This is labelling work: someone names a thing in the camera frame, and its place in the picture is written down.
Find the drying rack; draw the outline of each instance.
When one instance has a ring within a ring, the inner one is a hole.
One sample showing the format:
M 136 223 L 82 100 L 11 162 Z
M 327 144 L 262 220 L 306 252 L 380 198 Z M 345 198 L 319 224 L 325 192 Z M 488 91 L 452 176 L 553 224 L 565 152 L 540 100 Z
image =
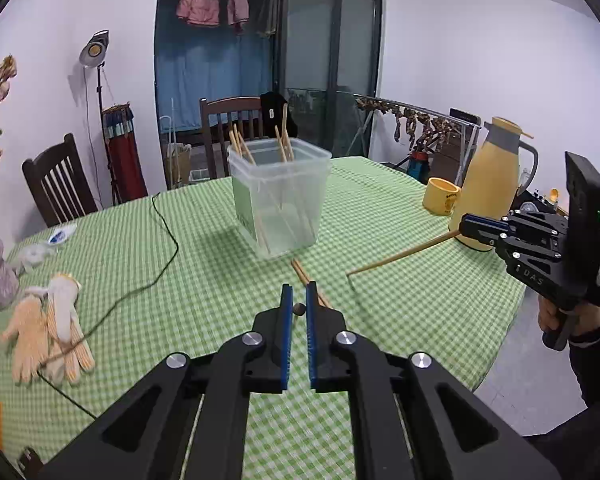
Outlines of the drying rack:
M 474 141 L 476 140 L 476 138 L 478 136 L 478 132 L 480 131 L 481 126 L 479 126 L 478 124 L 470 123 L 468 121 L 463 121 L 462 119 L 458 119 L 456 117 L 452 117 L 447 114 L 429 110 L 428 108 L 422 108 L 420 106 L 410 105 L 408 103 L 402 103 L 400 101 L 393 101 L 391 99 L 383 99 L 381 97 L 373 97 L 373 96 L 362 95 L 362 94 L 351 94 L 351 95 L 355 99 L 364 99 L 367 101 L 376 102 L 378 104 L 385 104 L 385 105 L 392 105 L 392 106 L 408 108 L 408 109 L 414 110 L 416 112 L 421 112 L 421 113 L 427 114 L 432 118 L 445 119 L 445 120 L 449 121 L 450 123 L 457 125 L 459 127 L 460 136 L 461 136 L 460 165 L 458 167 L 458 173 L 456 174 L 456 179 L 454 181 L 454 184 L 456 184 L 456 186 L 459 185 L 459 183 L 462 179 L 462 176 L 464 175 L 464 170 L 466 169 L 466 167 L 469 163 L 469 158 L 471 156 L 471 146 L 474 145 Z M 350 152 L 351 148 L 353 147 L 354 143 L 356 142 L 356 139 L 358 137 L 362 137 L 362 141 L 363 141 L 362 145 L 363 145 L 364 155 L 368 156 L 368 153 L 366 153 L 366 149 L 364 148 L 364 146 L 365 146 L 364 131 L 369 126 L 369 123 L 371 122 L 371 118 L 373 117 L 373 114 L 375 111 L 376 110 L 374 109 L 374 110 L 368 110 L 366 112 L 365 121 L 362 124 L 362 126 L 359 127 L 359 129 L 356 132 L 356 135 L 353 137 L 353 140 L 351 141 L 351 144 L 349 145 L 349 149 L 347 150 L 346 155 L 349 155 L 349 152 Z M 465 153 L 464 147 L 466 146 L 466 138 L 467 138 L 467 133 L 468 133 L 467 128 L 471 129 L 470 130 L 471 134 L 470 134 L 469 144 L 468 144 L 469 149 L 466 150 L 466 153 Z M 403 159 L 400 163 L 396 164 L 396 166 L 401 166 L 408 160 L 408 158 L 409 157 Z

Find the wire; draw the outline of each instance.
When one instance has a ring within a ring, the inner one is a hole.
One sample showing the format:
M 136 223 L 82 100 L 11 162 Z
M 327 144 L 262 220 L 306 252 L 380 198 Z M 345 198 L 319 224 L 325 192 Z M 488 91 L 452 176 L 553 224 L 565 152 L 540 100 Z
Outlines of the wire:
M 91 145 L 91 156 L 93 157 L 93 167 L 96 172 L 96 189 L 98 190 L 98 199 L 100 201 L 100 209 L 104 209 L 102 206 L 102 195 L 100 194 L 100 183 L 98 180 L 98 163 L 96 162 L 96 152 L 93 149 L 93 141 L 91 140 L 91 127 L 89 126 L 89 90 L 87 88 L 87 72 L 82 67 L 82 78 L 84 79 L 84 101 L 87 107 L 87 134 L 89 135 L 89 144 Z
M 109 79 L 107 79 L 107 72 L 104 70 L 104 64 L 102 65 L 102 73 L 104 74 L 104 82 L 107 84 L 107 90 L 109 90 L 109 95 L 111 96 L 111 100 L 113 104 L 116 103 L 116 98 L 113 97 L 113 92 L 111 91 L 111 87 L 109 86 Z
M 178 252 L 180 251 L 180 245 L 179 245 L 178 241 L 176 240 L 176 237 L 171 232 L 171 229 L 169 228 L 167 221 L 164 219 L 164 216 L 162 215 L 162 213 L 160 213 L 160 211 L 158 211 L 158 208 L 155 206 L 155 199 L 158 195 L 160 195 L 159 192 L 151 197 L 151 205 L 154 207 L 154 211 L 158 214 L 158 216 L 160 217 L 160 220 L 162 220 L 162 224 L 164 225 L 165 229 L 167 229 L 167 233 L 169 234 L 171 241 L 173 241 L 173 243 L 176 246 L 175 250 L 173 251 L 173 254 L 171 255 L 171 258 L 169 258 L 169 261 L 166 263 L 166 265 L 162 268 L 162 270 L 158 273 L 158 275 L 151 282 L 141 285 L 138 288 L 135 288 L 133 290 L 130 290 L 129 292 L 127 292 L 126 294 L 124 294 L 120 298 L 118 298 L 116 301 L 114 301 L 113 305 L 111 305 L 111 307 L 109 307 L 109 309 L 105 312 L 104 316 L 102 316 L 95 325 L 93 325 L 80 339 L 78 339 L 78 341 L 76 341 L 74 344 L 72 344 L 67 350 L 64 350 L 61 354 L 56 354 L 53 357 L 50 357 L 49 359 L 42 361 L 42 363 L 38 367 L 38 376 L 43 381 L 45 381 L 46 384 L 51 386 L 56 392 L 58 392 L 60 395 L 62 395 L 65 399 L 67 399 L 73 405 L 75 405 L 78 408 L 80 408 L 81 410 L 83 410 L 83 412 L 86 413 L 87 415 L 89 415 L 91 418 L 96 418 L 96 416 L 93 415 L 93 413 L 91 413 L 85 407 L 81 406 L 78 402 L 73 400 L 71 397 L 69 397 L 66 393 L 64 393 L 58 387 L 53 385 L 50 381 L 48 381 L 46 379 L 46 377 L 42 373 L 40 373 L 40 370 L 41 370 L 41 368 L 46 367 L 46 365 L 48 365 L 49 363 L 56 361 L 60 358 L 63 358 L 65 355 L 74 351 L 75 348 L 79 344 L 83 343 L 85 340 L 90 338 L 96 332 L 96 330 L 102 326 L 102 324 L 107 320 L 107 318 L 111 314 L 113 314 L 113 311 L 115 311 L 117 309 L 117 307 L 120 305 L 120 303 L 122 303 L 125 300 L 128 300 L 128 298 L 132 298 L 133 296 L 152 288 L 152 286 L 154 286 L 156 283 L 158 283 L 160 281 L 160 278 L 164 275 L 164 273 L 167 271 L 167 269 L 170 267 L 170 265 L 176 259 L 176 256 L 178 255 Z
M 58 392 L 60 395 L 62 395 L 66 400 L 68 400 L 70 403 L 72 403 L 72 405 L 74 405 L 77 408 L 80 408 L 81 410 L 83 410 L 92 419 L 95 420 L 97 418 L 95 415 L 93 415 L 93 413 L 91 413 L 89 410 L 87 410 L 83 405 L 81 405 L 79 402 L 73 400 L 66 393 L 64 393 L 64 391 L 62 391 L 60 388 L 58 388 L 53 383 L 51 383 L 44 375 L 42 375 L 40 373 L 40 370 L 38 370 L 38 377 L 40 377 L 40 379 L 42 379 L 43 381 L 45 381 L 46 384 L 48 384 L 49 386 L 51 386 L 56 392 Z

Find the wooden chair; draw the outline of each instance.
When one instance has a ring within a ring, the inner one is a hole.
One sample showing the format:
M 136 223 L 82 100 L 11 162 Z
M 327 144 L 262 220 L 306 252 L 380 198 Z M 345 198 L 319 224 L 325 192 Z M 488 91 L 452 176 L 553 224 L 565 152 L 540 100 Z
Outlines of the wooden chair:
M 260 117 L 260 98 L 259 97 L 229 97 L 219 99 L 218 101 L 208 102 L 206 99 L 200 99 L 200 117 L 202 118 L 202 136 L 205 143 L 206 162 L 209 168 L 209 177 L 218 178 L 216 170 L 216 158 L 214 156 L 213 137 L 211 127 L 209 127 L 209 115 L 216 115 L 218 120 L 218 142 L 220 142 L 220 151 L 222 156 L 222 167 L 224 176 L 229 175 L 229 163 L 227 162 L 227 148 L 225 142 L 229 140 L 228 130 L 233 124 L 233 112 L 238 115 L 237 127 L 245 140 L 254 139 L 254 112 L 257 112 L 258 138 L 263 139 L 262 118 Z M 244 134 L 244 116 L 247 112 L 249 125 L 248 136 Z M 222 114 L 227 114 L 226 124 L 222 124 Z
M 22 163 L 22 173 L 48 227 L 98 210 L 84 176 L 74 136 Z

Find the black bag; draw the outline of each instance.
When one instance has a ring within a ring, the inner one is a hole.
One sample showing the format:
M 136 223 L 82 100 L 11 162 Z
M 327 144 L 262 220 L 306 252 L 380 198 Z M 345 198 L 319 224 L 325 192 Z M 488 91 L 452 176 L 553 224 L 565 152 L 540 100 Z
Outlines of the black bag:
M 262 117 L 262 128 L 264 135 L 271 139 L 276 138 L 274 126 L 278 126 L 278 131 L 282 135 L 282 107 L 286 99 L 276 92 L 267 92 L 260 96 L 260 113 Z M 291 111 L 286 112 L 286 132 L 289 137 L 298 136 L 298 126 L 291 116 Z

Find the door frame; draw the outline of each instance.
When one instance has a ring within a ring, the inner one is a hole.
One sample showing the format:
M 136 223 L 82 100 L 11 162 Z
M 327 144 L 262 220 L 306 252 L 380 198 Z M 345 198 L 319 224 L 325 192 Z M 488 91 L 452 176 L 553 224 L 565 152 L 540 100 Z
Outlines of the door frame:
M 374 22 L 372 25 L 372 44 L 371 44 L 371 66 L 369 69 L 368 88 L 369 95 L 375 96 L 378 90 L 378 78 L 380 69 L 380 47 L 382 43 L 382 4 L 384 0 L 373 0 Z M 274 91 L 282 94 L 286 88 L 286 35 L 287 35 L 287 15 L 288 0 L 279 0 L 278 9 L 278 30 L 280 36 L 276 47 L 274 60 Z M 336 122 L 336 99 L 338 90 L 338 62 L 340 55 L 340 24 L 342 19 L 342 0 L 333 0 L 331 8 L 331 33 L 329 42 L 329 69 L 326 89 L 326 111 L 322 118 L 323 131 L 325 133 L 321 146 L 326 150 L 333 147 L 335 122 Z M 368 153 L 371 135 L 364 136 L 366 152 Z

